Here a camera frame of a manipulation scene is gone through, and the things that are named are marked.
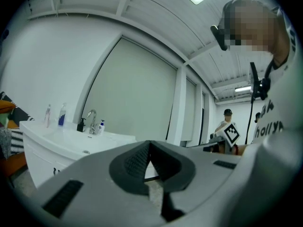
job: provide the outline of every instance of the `ceiling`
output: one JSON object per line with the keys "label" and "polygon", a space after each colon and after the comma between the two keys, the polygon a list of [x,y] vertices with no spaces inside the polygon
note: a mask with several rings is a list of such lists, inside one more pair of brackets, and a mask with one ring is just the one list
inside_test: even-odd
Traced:
{"label": "ceiling", "polygon": [[[267,52],[222,51],[210,31],[217,25],[222,8],[230,0],[27,0],[29,18],[85,9],[126,22],[162,41],[192,67],[208,85],[217,101],[244,101],[236,87],[248,84],[250,62],[259,76],[271,61]],[[274,0],[259,0],[270,8]]]}

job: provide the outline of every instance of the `bottle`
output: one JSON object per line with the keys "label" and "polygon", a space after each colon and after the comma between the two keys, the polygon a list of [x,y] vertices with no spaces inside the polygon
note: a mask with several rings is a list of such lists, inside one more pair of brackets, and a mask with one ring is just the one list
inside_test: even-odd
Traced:
{"label": "bottle", "polygon": [[46,128],[49,126],[49,118],[51,116],[51,105],[49,104],[45,113],[44,125]]}
{"label": "bottle", "polygon": [[64,120],[65,120],[65,115],[66,115],[66,103],[62,105],[60,114],[59,114],[59,119],[58,119],[58,126],[63,127],[64,126]]}
{"label": "bottle", "polygon": [[101,124],[99,125],[98,134],[102,135],[105,129],[104,120],[101,120]]}
{"label": "bottle", "polygon": [[85,118],[81,118],[80,123],[78,123],[77,125],[77,131],[79,132],[84,132],[85,131],[85,124],[84,124],[84,120],[86,120]]}

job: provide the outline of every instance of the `chrome faucet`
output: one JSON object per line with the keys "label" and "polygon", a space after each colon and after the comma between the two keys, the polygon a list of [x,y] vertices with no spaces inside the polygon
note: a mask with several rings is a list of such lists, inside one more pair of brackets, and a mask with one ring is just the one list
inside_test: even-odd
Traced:
{"label": "chrome faucet", "polygon": [[90,112],[87,115],[87,117],[90,117],[90,115],[91,115],[92,112],[94,113],[94,118],[93,118],[93,122],[90,125],[90,129],[89,129],[89,133],[90,134],[94,134],[94,132],[95,132],[95,119],[96,119],[96,116],[97,116],[96,110],[92,109],[92,110],[90,110]]}

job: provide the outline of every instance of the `orange pillow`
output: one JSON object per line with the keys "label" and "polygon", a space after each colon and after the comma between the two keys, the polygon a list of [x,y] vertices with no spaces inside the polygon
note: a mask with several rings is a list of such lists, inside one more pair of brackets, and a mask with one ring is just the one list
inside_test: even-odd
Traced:
{"label": "orange pillow", "polygon": [[0,114],[4,114],[4,113],[9,113],[10,111],[12,111],[16,106],[9,102],[9,101],[5,101],[5,100],[0,100]]}
{"label": "orange pillow", "polygon": [[8,129],[15,129],[15,128],[19,128],[19,126],[13,120],[9,120]]}

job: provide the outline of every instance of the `concrete floor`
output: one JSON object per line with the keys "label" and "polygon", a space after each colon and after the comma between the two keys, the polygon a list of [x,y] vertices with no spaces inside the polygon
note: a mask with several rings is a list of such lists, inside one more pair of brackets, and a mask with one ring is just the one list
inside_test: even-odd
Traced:
{"label": "concrete floor", "polygon": [[[16,172],[12,176],[12,181],[15,189],[19,192],[22,192],[29,198],[36,191],[36,187],[27,167]],[[145,184],[148,185],[150,189],[150,201],[155,205],[160,214],[163,199],[163,188],[161,186],[161,182],[159,180],[154,180],[146,182]]]}

